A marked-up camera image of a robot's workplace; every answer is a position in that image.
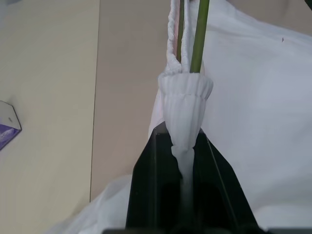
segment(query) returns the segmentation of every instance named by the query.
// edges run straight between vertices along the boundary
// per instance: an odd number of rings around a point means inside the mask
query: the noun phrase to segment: plant stem
[[[180,0],[179,27],[177,35],[176,59],[181,62],[181,45],[184,26],[184,0]]]
[[[209,10],[209,0],[200,0],[190,69],[190,72],[193,73],[200,72],[205,44],[208,10]]]

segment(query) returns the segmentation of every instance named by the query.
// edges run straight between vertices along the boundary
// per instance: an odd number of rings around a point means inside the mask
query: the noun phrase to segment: black plastic object
[[[138,159],[131,185],[126,228],[172,230],[179,224],[180,180],[165,123],[157,126]],[[195,228],[231,232],[257,223],[236,175],[200,131],[194,147]]]

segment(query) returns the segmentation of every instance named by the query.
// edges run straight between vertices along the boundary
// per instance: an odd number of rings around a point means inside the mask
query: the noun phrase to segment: white fabric
[[[46,234],[101,234],[104,229],[124,228],[130,187],[131,175],[113,181],[76,217],[54,226]]]
[[[176,8],[171,3],[165,73],[178,77],[189,70],[198,1],[185,1],[182,65],[173,56]],[[210,1],[207,31],[203,62],[214,90],[202,129],[233,166],[262,227],[311,226],[312,38],[260,23],[225,0]],[[160,89],[149,136],[165,119],[162,102]],[[111,183],[48,234],[124,227],[130,184],[130,176]]]
[[[199,73],[177,73],[158,77],[166,127],[172,141],[172,154],[177,158],[183,180],[181,205],[184,219],[193,203],[193,162],[196,138],[203,121],[206,100],[213,83]]]

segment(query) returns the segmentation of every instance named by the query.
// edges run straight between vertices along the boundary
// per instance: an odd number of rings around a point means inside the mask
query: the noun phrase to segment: purple box
[[[20,132],[20,122],[13,106],[0,101],[0,150]]]

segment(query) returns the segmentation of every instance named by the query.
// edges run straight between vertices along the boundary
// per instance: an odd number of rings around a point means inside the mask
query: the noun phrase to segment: black holder
[[[192,221],[181,223],[182,176],[171,147],[162,123],[153,130],[134,167],[126,229],[105,234],[266,233],[258,227],[232,167],[202,130],[194,147]]]

